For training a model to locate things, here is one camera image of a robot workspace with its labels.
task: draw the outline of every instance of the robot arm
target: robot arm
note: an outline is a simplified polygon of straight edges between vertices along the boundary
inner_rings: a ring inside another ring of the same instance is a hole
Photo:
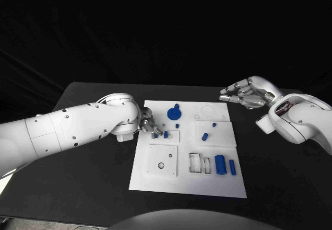
[[[20,165],[105,137],[133,139],[138,131],[161,135],[151,111],[133,97],[114,93],[105,104],[88,103],[49,114],[0,124],[0,177]]]
[[[223,95],[238,89],[238,96]],[[248,109],[270,107],[255,124],[268,134],[274,130],[287,141],[300,144],[314,140],[332,155],[332,107],[306,94],[284,95],[264,78],[252,76],[221,90],[219,100],[242,104]]]

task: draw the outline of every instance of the blue cylinder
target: blue cylinder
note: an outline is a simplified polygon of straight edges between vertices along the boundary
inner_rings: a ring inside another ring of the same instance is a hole
[[[202,140],[205,141],[206,139],[208,139],[208,134],[205,133],[203,135],[202,135]]]
[[[231,174],[232,176],[236,176],[235,166],[234,166],[234,160],[229,160],[229,167],[231,167]]]
[[[225,175],[226,174],[226,164],[225,164],[225,157],[222,155],[215,156],[215,170],[216,174]]]

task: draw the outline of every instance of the table surface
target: table surface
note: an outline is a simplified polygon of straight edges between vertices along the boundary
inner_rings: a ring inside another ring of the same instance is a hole
[[[218,102],[222,87],[73,82],[55,111],[95,102],[114,92],[144,100]],[[312,141],[287,142],[264,134],[254,121],[268,108],[248,111],[228,103],[247,199],[128,190],[134,140],[101,140],[36,160],[19,171],[0,195],[0,216],[107,227],[164,209],[235,214],[281,229],[330,226],[332,156]]]

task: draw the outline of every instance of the black curtain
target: black curtain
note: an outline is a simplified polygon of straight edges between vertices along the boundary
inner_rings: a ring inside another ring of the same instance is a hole
[[[225,87],[258,75],[332,104],[326,3],[1,1],[0,16],[1,122],[50,112],[73,81]]]

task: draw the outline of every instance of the round hole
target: round hole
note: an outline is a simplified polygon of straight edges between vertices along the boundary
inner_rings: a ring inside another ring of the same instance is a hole
[[[157,167],[159,167],[160,169],[163,169],[163,168],[164,168],[164,164],[160,162],[160,163],[157,164]]]

